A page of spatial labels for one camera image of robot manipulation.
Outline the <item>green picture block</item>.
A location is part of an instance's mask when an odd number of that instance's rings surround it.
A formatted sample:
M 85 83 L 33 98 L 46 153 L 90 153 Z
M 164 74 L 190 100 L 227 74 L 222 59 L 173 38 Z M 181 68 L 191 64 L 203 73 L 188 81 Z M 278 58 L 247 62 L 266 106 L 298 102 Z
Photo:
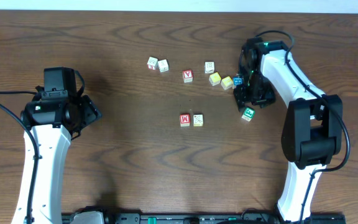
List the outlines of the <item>green picture block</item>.
M 242 113 L 241 118 L 245 121 L 251 121 L 255 115 L 255 110 L 250 107 L 245 107 L 244 112 Z

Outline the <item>cream picture block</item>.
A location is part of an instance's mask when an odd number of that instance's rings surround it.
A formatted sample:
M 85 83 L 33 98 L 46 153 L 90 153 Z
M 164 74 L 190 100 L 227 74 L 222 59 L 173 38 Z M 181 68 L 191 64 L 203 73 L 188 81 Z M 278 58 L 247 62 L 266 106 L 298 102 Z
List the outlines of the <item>cream picture block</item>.
M 193 126 L 194 127 L 201 127 L 203 126 L 203 115 L 202 114 L 194 114 L 193 115 Z

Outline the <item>red M letter block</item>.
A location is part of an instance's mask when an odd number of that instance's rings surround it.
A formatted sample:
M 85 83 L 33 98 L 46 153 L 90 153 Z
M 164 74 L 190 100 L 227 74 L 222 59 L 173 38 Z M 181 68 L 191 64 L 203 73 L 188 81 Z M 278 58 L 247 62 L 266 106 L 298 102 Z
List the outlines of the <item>red M letter block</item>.
M 191 124 L 191 119 L 189 114 L 181 114 L 180 115 L 180 126 L 187 127 Z

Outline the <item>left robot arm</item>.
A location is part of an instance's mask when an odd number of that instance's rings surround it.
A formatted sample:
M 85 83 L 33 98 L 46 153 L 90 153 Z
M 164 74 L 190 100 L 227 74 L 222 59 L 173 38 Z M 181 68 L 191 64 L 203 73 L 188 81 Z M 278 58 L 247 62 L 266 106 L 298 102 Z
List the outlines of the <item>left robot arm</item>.
M 63 171 L 68 148 L 81 131 L 102 117 L 78 71 L 46 68 L 44 86 L 21 112 L 25 161 L 13 223 L 61 223 Z

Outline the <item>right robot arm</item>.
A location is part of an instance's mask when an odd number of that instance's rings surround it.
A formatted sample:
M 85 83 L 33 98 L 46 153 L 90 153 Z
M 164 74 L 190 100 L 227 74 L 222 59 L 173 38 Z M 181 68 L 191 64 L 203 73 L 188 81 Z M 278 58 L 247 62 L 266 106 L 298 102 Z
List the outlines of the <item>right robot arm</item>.
M 287 107 L 281 135 L 288 170 L 275 205 L 281 223 L 309 223 L 318 179 L 341 150 L 342 101 L 315 87 L 291 57 L 282 40 L 247 39 L 239 59 L 242 80 L 233 91 L 238 110 L 250 115 L 248 103 L 261 108 L 280 96 Z

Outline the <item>blue picture block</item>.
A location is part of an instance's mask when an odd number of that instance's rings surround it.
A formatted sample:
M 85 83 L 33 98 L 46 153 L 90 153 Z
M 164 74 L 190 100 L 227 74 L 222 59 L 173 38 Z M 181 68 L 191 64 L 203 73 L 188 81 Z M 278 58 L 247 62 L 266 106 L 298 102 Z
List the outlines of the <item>blue picture block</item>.
M 233 89 L 235 89 L 235 88 L 236 88 L 237 86 L 239 86 L 239 85 L 243 85 L 243 84 L 244 84 L 244 80 L 243 80 L 242 77 L 234 77 L 234 78 L 232 79 L 232 81 L 233 81 L 233 86 L 232 86 Z

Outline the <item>yellow block right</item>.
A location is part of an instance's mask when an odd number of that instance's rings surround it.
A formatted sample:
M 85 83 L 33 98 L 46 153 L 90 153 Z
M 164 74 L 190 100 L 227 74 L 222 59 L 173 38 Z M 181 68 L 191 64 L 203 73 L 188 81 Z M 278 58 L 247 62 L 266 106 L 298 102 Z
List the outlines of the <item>yellow block right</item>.
M 228 90 L 229 88 L 232 88 L 234 85 L 234 82 L 231 77 L 225 77 L 221 80 L 221 86 L 224 90 Z

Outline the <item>yellow block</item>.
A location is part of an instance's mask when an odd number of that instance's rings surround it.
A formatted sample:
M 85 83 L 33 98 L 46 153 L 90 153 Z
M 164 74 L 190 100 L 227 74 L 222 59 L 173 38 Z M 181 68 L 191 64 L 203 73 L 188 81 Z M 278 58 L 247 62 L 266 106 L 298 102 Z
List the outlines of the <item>yellow block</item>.
M 212 86 L 216 86 L 221 82 L 221 76 L 218 72 L 214 72 L 209 76 L 209 82 Z
M 221 86 L 224 90 L 228 90 L 229 88 L 232 88 L 234 85 L 234 82 L 231 77 L 225 77 L 221 80 Z

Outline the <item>yellow block left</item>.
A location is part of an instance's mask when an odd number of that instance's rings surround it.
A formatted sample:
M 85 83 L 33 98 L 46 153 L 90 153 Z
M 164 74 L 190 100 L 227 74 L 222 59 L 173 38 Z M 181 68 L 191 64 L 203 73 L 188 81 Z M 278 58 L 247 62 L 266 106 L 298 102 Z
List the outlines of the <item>yellow block left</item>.
M 218 72 L 214 72 L 209 76 L 209 82 L 212 86 L 216 86 L 221 82 L 221 76 Z

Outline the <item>white B letter block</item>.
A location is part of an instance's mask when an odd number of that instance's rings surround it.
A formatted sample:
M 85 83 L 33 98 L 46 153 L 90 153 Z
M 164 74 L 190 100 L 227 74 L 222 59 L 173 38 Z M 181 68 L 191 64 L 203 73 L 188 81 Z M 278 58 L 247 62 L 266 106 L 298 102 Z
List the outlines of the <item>white B letter block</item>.
M 215 71 L 214 62 L 205 62 L 204 63 L 204 72 L 207 74 L 212 74 Z

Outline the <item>red A letter block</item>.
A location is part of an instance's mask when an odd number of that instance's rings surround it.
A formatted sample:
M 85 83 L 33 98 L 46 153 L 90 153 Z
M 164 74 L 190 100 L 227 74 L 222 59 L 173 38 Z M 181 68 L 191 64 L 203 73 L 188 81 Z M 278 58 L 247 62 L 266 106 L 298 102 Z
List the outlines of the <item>red A letter block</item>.
M 183 75 L 183 82 L 190 83 L 193 81 L 193 71 L 192 70 L 184 70 L 182 72 Z

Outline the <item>white block red side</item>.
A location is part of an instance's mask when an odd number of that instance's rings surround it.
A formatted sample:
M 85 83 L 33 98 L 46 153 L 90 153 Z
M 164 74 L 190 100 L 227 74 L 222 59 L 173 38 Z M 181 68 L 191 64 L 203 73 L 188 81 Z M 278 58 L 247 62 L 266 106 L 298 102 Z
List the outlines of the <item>white block red side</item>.
M 158 67 L 158 59 L 155 57 L 149 57 L 147 61 L 147 67 L 150 70 L 156 70 Z

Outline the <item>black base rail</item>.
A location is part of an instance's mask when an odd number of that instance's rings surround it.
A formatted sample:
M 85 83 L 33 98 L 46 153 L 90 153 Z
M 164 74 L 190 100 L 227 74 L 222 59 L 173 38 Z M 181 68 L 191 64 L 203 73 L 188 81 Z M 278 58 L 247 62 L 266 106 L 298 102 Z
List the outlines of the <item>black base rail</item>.
M 79 213 L 77 212 L 62 215 L 63 223 L 71 223 Z M 267 212 L 257 212 L 256 210 L 248 210 L 244 214 L 236 215 L 217 215 L 217 214 L 139 214 L 139 213 L 117 213 L 107 215 L 102 223 L 112 224 L 184 224 L 184 223 L 288 223 L 280 221 L 279 217 Z M 303 223 L 316 224 L 345 224 L 344 215 L 337 214 L 312 214 L 309 219 Z

